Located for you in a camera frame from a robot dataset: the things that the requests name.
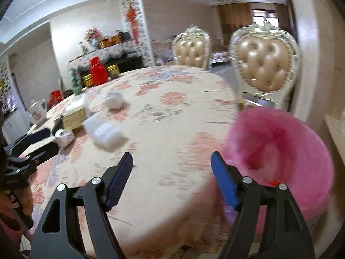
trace white cabinet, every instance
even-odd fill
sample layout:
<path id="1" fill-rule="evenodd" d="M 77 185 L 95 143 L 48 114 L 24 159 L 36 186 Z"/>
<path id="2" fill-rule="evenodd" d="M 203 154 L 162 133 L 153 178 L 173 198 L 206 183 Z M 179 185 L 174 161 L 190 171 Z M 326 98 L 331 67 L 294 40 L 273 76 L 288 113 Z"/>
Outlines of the white cabinet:
<path id="1" fill-rule="evenodd" d="M 27 117 L 28 115 L 21 108 L 17 108 L 17 110 L 4 121 L 2 125 L 2 134 L 8 144 L 11 144 L 19 137 L 25 135 L 30 129 L 30 123 Z"/>

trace round dining table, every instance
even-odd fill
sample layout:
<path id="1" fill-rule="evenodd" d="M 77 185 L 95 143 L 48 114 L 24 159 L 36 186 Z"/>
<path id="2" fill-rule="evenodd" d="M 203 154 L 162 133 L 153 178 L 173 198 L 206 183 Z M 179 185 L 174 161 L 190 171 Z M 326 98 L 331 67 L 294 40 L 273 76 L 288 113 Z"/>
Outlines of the round dining table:
<path id="1" fill-rule="evenodd" d="M 121 109 L 103 105 L 108 91 L 123 94 Z M 130 152 L 133 170 L 118 205 L 107 213 L 124 254 L 128 258 L 171 258 L 181 246 L 218 252 L 230 228 L 210 157 L 214 151 L 224 151 L 238 112 L 227 82 L 196 67 L 156 66 L 123 73 L 83 93 L 93 114 L 120 128 L 125 142 L 108 152 L 81 129 L 67 148 L 39 165 L 30 179 L 34 199 L 31 232 L 57 185 L 85 185 Z M 52 128 L 64 107 L 81 96 L 70 96 L 54 106 L 46 122 L 31 132 Z M 32 145 L 25 153 L 52 139 Z M 86 251 L 94 255 L 84 209 L 79 207 L 78 213 Z"/>

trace pink plastic bag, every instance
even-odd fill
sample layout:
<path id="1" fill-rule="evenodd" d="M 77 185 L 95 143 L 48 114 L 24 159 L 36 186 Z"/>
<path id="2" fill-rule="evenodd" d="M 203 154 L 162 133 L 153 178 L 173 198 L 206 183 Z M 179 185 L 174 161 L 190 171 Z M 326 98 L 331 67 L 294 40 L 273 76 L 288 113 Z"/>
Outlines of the pink plastic bag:
<path id="1" fill-rule="evenodd" d="M 334 179 L 331 156 L 318 135 L 286 111 L 241 111 L 229 131 L 223 158 L 258 184 L 286 183 L 305 220 L 328 205 Z M 227 214 L 233 221 L 234 211 Z M 262 232 L 264 219 L 265 210 L 260 209 L 257 232 Z"/>

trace tufted chair back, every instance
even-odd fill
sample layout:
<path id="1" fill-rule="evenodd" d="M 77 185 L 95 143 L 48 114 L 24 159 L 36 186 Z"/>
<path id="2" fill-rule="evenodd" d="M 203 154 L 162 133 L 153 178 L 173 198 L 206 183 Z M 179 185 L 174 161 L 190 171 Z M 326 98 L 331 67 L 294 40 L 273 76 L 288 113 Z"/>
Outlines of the tufted chair back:
<path id="1" fill-rule="evenodd" d="M 270 23 L 252 24 L 232 35 L 229 49 L 239 81 L 238 99 L 271 101 L 267 105 L 284 108 L 299 68 L 294 38 Z"/>
<path id="2" fill-rule="evenodd" d="M 208 67 L 210 38 L 205 31 L 191 25 L 175 37 L 172 45 L 177 65 Z"/>

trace green figurine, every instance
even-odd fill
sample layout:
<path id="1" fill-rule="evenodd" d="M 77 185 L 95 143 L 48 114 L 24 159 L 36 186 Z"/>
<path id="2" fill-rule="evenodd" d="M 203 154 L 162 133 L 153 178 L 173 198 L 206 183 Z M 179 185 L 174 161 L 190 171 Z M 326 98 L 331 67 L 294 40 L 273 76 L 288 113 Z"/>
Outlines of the green figurine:
<path id="1" fill-rule="evenodd" d="M 72 77 L 72 91 L 75 95 L 79 95 L 82 92 L 82 81 L 80 79 L 79 73 L 74 68 L 69 69 L 69 72 Z"/>

